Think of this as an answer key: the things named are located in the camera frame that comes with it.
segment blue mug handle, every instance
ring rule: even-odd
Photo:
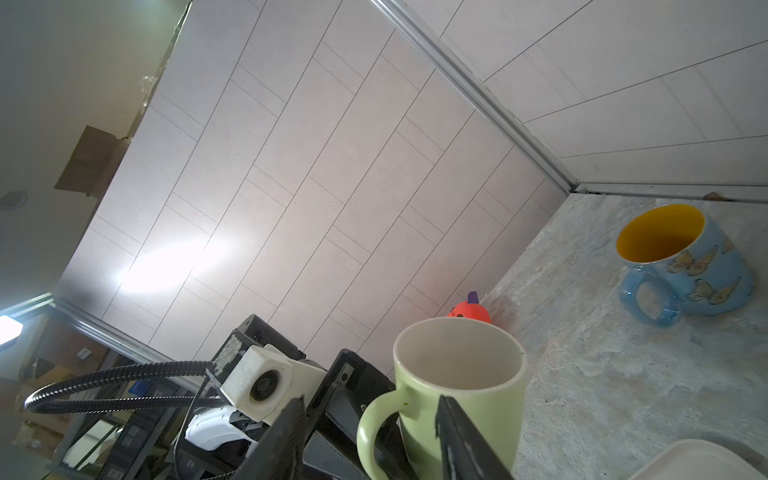
[[[637,305],[637,289],[639,289],[640,285],[645,282],[651,282],[657,293],[665,299],[664,308],[656,319],[650,318],[640,306]],[[624,308],[626,308],[634,318],[647,325],[669,328],[680,319],[680,306],[683,303],[680,296],[672,290],[672,287],[669,286],[668,283],[645,270],[632,269],[627,273],[624,282],[621,284],[619,298],[624,304]]]

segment stone textured surface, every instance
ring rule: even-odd
[[[751,303],[670,329],[622,308],[616,237],[667,203],[699,207],[733,239],[756,271]],[[767,233],[764,204],[571,194],[483,301],[529,355],[515,477],[626,479],[689,438],[768,473]]]

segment butterfly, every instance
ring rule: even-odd
[[[733,282],[728,283],[720,290],[715,290],[709,282],[697,278],[696,283],[694,283],[694,291],[688,293],[686,298],[691,302],[702,302],[709,299],[711,305],[720,305],[728,300],[730,294],[733,293],[740,281],[741,277],[738,276]]]
[[[694,259],[694,256],[691,255],[688,250],[683,250],[680,252],[680,255],[674,257],[669,261],[669,263],[667,263],[667,272],[680,273],[683,270],[688,270],[689,276],[699,276],[707,271],[707,267],[712,262],[712,259],[715,257],[716,253],[717,245],[696,259]]]
[[[735,248],[736,248],[736,245],[733,245],[733,241],[730,238],[728,238],[728,236],[726,236],[725,240],[723,240],[723,250],[720,253],[725,255],[726,253],[730,252]]]

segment label on box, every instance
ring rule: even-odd
[[[83,347],[83,349],[78,352],[78,358],[80,360],[87,359],[89,355],[91,355],[91,351],[85,347]]]

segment blue butterfly mug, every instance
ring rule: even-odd
[[[691,205],[664,205],[633,219],[619,233],[616,251],[630,267],[621,285],[621,302],[648,325],[666,328],[682,313],[734,310],[753,292],[752,272],[733,242]],[[645,282],[664,301],[655,319],[637,304],[637,289]]]

